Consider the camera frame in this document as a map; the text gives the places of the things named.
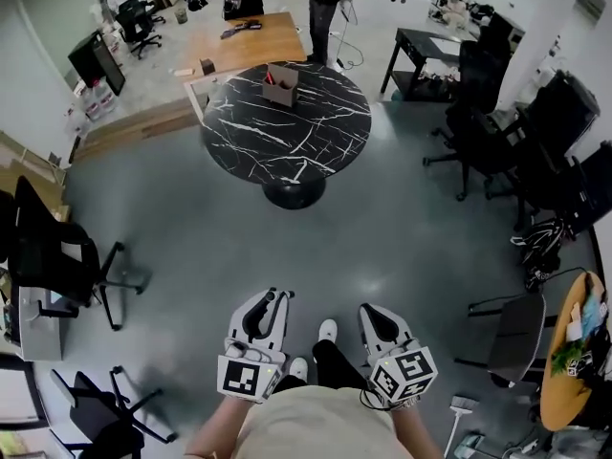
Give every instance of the concrete floor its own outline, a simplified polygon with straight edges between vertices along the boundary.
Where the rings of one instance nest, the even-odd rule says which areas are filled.
[[[200,11],[188,12],[188,21],[179,25],[174,17],[174,11],[184,7],[185,2],[177,3],[173,8],[160,12],[166,19],[165,24],[156,25],[155,32],[163,39],[163,46],[147,47],[142,54],[142,60],[135,57],[127,59],[124,73],[126,82],[120,93],[120,105],[111,114],[98,120],[94,126],[99,127],[113,120],[141,112],[156,105],[185,97],[185,88],[182,82],[173,75],[173,71],[185,67],[183,59],[189,38],[194,33],[213,33],[220,35],[227,28],[227,24],[221,16],[222,0],[208,0],[209,3]],[[300,28],[300,39],[304,51],[308,54],[312,50],[308,30],[308,0],[264,0],[266,13],[278,11],[289,11],[295,24]],[[331,31],[342,33],[345,28],[345,20],[340,12],[331,26]],[[419,28],[433,33],[448,34],[448,28],[428,19],[421,26],[407,26]],[[365,97],[370,101],[381,98],[379,92],[383,82],[389,58],[395,45],[396,27],[391,22],[388,25],[358,26],[349,25],[346,31],[345,41],[356,46],[363,53],[363,64],[352,70],[346,71],[350,77],[363,91]],[[465,31],[457,31],[461,38],[472,38]],[[339,39],[330,36],[330,59],[335,59],[339,49]],[[349,67],[349,61],[359,63],[361,57],[357,51],[349,46],[342,45],[339,57],[345,66]],[[429,63],[436,71],[446,69],[442,63]],[[414,66],[407,57],[400,53],[397,61],[397,69],[414,70]],[[390,98],[395,90],[391,81],[384,98]]]
[[[486,359],[495,317],[468,321],[467,305],[521,293],[522,271],[509,243],[514,201],[486,201],[483,179],[474,174],[472,194],[458,203],[458,165],[421,165],[424,155],[445,152],[440,139],[427,134],[444,122],[443,110],[436,104],[373,104],[363,152],[328,179],[319,202],[299,211],[277,208],[258,186],[221,169],[195,128],[72,167],[66,194],[75,220],[98,242],[101,256],[114,241],[125,241],[132,265],[151,279],[144,294],[125,295],[120,332],[110,330],[102,307],[83,310],[70,322],[64,361],[36,364],[54,429],[66,440],[80,438],[49,369],[69,382],[82,370],[110,389],[108,371],[121,364],[140,389],[165,390],[151,414],[181,435],[170,446],[147,438],[143,457],[179,457],[221,400],[216,356],[232,311],[274,285],[296,292],[285,340],[293,356],[308,355],[319,324],[334,317],[340,349],[363,364],[358,306],[383,305],[405,317],[436,361],[440,375],[419,408],[441,447],[452,426],[454,394],[480,401],[460,423],[458,439],[480,430],[488,438],[483,448],[495,453],[522,439],[532,424],[521,397],[533,386],[501,389],[486,372],[452,361]],[[594,267],[584,236],[561,257],[563,269]],[[575,275],[546,286],[549,314],[557,312]],[[109,294],[117,314],[121,298]],[[545,332],[540,354],[549,338]]]

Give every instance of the round table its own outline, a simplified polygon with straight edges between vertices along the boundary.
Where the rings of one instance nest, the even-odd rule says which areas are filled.
[[[297,102],[287,107],[262,97],[268,65],[229,79],[204,114],[204,140],[215,162],[263,186],[285,209],[316,202],[325,178],[363,150],[370,107],[346,76],[315,63],[278,62],[299,71]]]
[[[590,274],[593,278],[596,294],[602,295],[604,288],[600,278],[595,273],[591,272]],[[581,307],[588,296],[584,286],[585,277],[585,273],[579,275],[574,281],[570,292],[565,297],[563,309],[557,317],[553,340],[546,358],[539,411],[542,423],[551,431],[561,430],[570,425],[582,411],[591,396],[591,390],[584,386],[582,380],[567,374],[553,376],[551,372],[552,357],[565,341],[565,328],[567,328],[568,323],[571,321],[570,313],[572,308],[575,303],[578,303]]]

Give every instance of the broom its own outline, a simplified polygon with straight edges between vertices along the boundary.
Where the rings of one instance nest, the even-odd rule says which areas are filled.
[[[452,401],[450,402],[450,409],[455,412],[455,423],[452,425],[452,431],[450,432],[450,437],[448,437],[447,448],[444,451],[445,457],[447,457],[448,450],[450,449],[450,444],[452,443],[452,438],[455,436],[455,431],[457,431],[459,419],[463,415],[469,415],[470,413],[472,413],[477,404],[478,402],[476,400],[464,398],[463,396],[455,395],[452,397]]]

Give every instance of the black marble table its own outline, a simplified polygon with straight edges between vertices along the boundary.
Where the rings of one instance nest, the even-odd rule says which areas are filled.
[[[226,171],[260,184],[270,201],[306,208],[363,150],[370,107],[346,76],[314,63],[279,62],[299,71],[294,107],[262,97],[268,65],[228,80],[204,114],[208,152]]]

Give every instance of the white shoe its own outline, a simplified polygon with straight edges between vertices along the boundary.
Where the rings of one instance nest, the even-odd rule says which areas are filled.
[[[318,341],[330,340],[336,343],[337,336],[338,326],[332,319],[326,319],[321,323],[321,326],[318,327]]]
[[[296,357],[289,367],[289,375],[296,376],[306,383],[308,382],[308,362],[302,357]]]

